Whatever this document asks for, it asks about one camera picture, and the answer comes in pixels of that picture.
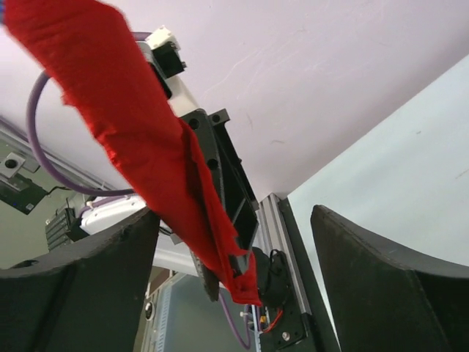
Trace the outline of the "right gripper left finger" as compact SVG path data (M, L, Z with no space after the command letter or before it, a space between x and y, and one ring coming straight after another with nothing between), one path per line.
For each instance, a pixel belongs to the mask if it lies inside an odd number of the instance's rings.
M144 208L2 270L1 350L133 350L159 225Z

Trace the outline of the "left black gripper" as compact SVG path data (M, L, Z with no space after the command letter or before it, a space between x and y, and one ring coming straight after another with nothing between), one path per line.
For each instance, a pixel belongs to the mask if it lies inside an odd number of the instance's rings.
M182 116L181 120L196 134L215 190L236 230L237 246L247 252L251 251L259 225L256 216L259 203L226 129L226 124L230 121L227 110L207 114L203 109L196 109ZM218 301L218 277L193 251L190 254L206 294L211 301Z

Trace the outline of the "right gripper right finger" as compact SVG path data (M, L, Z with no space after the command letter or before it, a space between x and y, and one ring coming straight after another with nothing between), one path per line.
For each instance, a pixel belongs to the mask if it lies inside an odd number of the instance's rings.
M311 229L343 351L467 351L468 267L417 252L323 206Z

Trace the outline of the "red paper napkin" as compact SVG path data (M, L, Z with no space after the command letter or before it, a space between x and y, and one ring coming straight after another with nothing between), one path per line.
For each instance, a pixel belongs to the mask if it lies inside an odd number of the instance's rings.
M63 89L133 190L218 277L238 304L259 304L193 130L171 110L124 15L100 1L7 1L8 32Z

